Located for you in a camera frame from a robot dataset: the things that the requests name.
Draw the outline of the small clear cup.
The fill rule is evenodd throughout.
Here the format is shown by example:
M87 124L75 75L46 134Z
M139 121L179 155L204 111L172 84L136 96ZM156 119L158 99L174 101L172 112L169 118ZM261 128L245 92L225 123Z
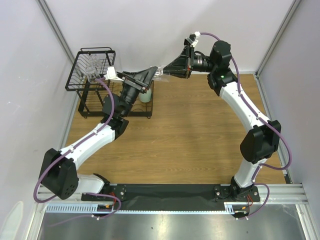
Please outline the small clear cup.
M97 70L101 69L102 61L97 54L90 54L88 56L88 60L92 67L96 68Z
M100 78L100 74L96 67L88 66L85 68L85 76L89 83L93 84L96 82L96 79Z
M170 79L171 79L171 76L164 74L164 71L160 68L155 72L152 78L154 82L165 82L165 83L168 83Z

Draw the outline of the green plastic cup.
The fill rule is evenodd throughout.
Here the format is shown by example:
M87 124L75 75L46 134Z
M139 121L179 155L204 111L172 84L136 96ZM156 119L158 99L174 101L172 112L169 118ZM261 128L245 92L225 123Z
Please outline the green plastic cup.
M149 103L152 99L152 90L148 89L145 93L140 92L138 97L142 103Z

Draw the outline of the clear plastic cup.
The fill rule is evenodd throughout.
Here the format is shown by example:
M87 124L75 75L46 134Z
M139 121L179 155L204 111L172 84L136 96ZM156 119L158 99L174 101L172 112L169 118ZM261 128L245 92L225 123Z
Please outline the clear plastic cup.
M149 95L147 93L140 93L139 98L142 102L147 102L149 100Z

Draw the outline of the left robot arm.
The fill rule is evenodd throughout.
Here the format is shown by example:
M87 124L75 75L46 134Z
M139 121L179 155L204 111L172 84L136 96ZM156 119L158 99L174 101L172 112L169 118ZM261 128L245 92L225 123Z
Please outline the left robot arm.
M94 81L103 86L108 95L104 98L104 117L97 126L76 142L60 150L49 149L45 154L33 198L42 203L37 193L44 186L54 197L61 200L73 194L93 194L98 200L109 197L109 181L99 174L79 175L79 167L93 154L112 143L126 130L129 122L126 117L140 93L146 93L158 71L152 66L137 72L117 72L114 66L106 74Z

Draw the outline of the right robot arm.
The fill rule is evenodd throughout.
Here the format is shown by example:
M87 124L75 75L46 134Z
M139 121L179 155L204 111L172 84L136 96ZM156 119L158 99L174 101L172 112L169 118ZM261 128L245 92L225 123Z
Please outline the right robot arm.
M220 198L243 201L254 191L256 176L263 164L278 149L280 138L275 131L281 130L281 124L277 120L269 120L244 92L238 77L229 67L232 59L229 43L216 41L208 56L197 52L195 45L186 39L181 54L164 67L163 73L184 79L189 78L192 71L207 73L209 87L240 119L246 131L240 144L243 160L231 178L228 193L222 193Z

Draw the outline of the black base mat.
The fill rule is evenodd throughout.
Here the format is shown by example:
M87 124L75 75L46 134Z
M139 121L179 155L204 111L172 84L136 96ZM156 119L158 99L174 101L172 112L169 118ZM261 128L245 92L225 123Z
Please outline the black base mat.
M121 201L120 209L128 211L222 211L225 209L224 203L226 202L216 202L216 200L201 196L149 198L145 195L130 195L129 200Z

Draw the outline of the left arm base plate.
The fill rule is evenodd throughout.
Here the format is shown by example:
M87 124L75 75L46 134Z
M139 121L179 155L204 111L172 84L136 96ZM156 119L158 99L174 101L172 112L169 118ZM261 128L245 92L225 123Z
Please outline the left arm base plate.
M95 194L83 193L81 195L81 200L91 201L91 202L114 201L113 198L106 197L104 195L115 196L121 201L123 201L126 198L126 186L105 184L98 193L95 193Z

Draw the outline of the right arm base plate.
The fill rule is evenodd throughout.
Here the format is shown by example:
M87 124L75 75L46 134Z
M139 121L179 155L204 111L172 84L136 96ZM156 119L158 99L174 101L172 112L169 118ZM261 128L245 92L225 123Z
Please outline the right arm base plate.
M216 185L214 187L216 202L246 202L252 200L254 203L261 200L258 188L251 185L246 188L237 188L233 185Z

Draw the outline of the aluminium frame rail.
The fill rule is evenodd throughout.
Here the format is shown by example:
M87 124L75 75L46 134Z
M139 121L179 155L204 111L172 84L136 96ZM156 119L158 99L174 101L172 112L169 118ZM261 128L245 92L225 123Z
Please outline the aluminium frame rail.
M62 193L62 199L79 198L85 193L97 194L104 185L126 186L125 199L130 196L141 195L148 198L193 198L206 197L215 200L214 188L216 185L229 186L229 184L111 184L111 183L93 183L80 181L77 187L71 185ZM283 201L287 204L307 202L305 191L301 184L268 184L257 183L260 201L269 196L270 202L278 204Z

